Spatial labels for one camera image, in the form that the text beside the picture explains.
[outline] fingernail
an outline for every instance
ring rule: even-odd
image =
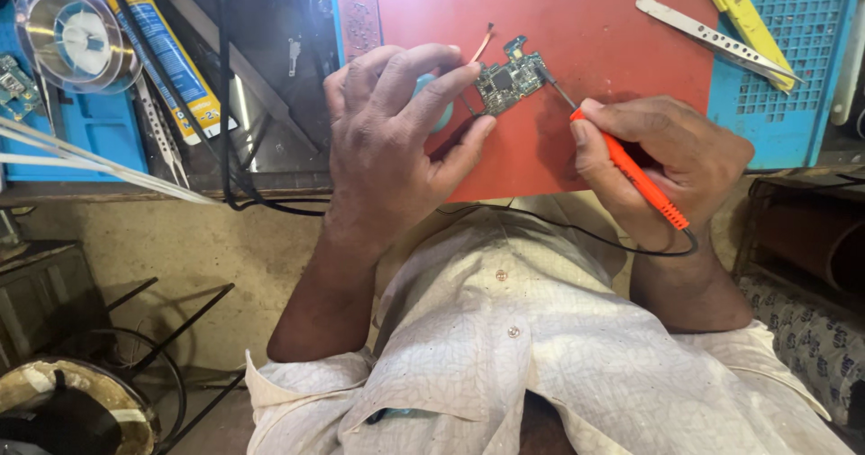
[[[571,123],[571,129],[574,131],[574,140],[577,141],[577,147],[582,148],[585,146],[589,140],[589,136],[586,133],[586,123],[583,121],[574,121]]]
[[[593,98],[586,98],[583,100],[583,103],[579,105],[579,107],[581,109],[588,110],[590,112],[592,110],[600,109],[603,106],[604,106],[603,104],[601,104],[600,102],[598,102],[597,100],[595,100]]]
[[[487,128],[483,131],[483,136],[484,137],[489,136],[490,133],[492,132],[492,129],[495,129],[495,128],[496,128],[496,119],[493,119],[492,122],[490,123],[490,125],[488,125]]]

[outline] concrete floor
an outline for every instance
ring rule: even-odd
[[[742,179],[715,218],[715,248],[728,269],[750,183]],[[157,339],[204,305],[213,288],[236,284],[171,352],[180,365],[232,370],[244,363],[245,349],[256,365],[265,361],[267,338],[312,253],[320,219],[261,206],[235,213],[152,201],[42,205],[19,222],[29,239],[80,239],[106,302],[159,277],[113,313],[117,326]],[[630,259],[614,281],[617,294],[626,295],[629,280]]]

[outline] yellow tool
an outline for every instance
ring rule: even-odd
[[[739,31],[745,43],[757,50],[761,55],[792,72],[793,68],[784,58],[784,53],[778,48],[769,28],[763,24],[763,18],[751,4],[751,0],[712,0],[718,10],[727,13],[736,30]],[[778,75],[778,80],[770,80],[772,85],[784,93],[790,93],[794,80]]]

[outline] white shirt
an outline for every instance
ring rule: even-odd
[[[256,370],[247,355],[248,453],[515,455],[526,390],[555,406],[580,455],[852,453],[762,323],[672,336],[611,292],[581,240],[478,210],[388,286],[377,360]]]

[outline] man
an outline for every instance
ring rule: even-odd
[[[669,97],[585,100],[576,167],[643,250],[688,250],[612,165],[599,129],[639,142],[697,253],[636,255],[629,302],[585,252],[590,239],[478,209],[405,263],[387,287],[383,350],[364,349],[376,262],[471,171],[496,124],[477,119],[440,162],[424,154],[447,103],[478,77],[459,62],[453,46],[384,46],[325,81],[333,200],[271,361],[248,364],[249,453],[850,453],[709,242],[751,144]]]

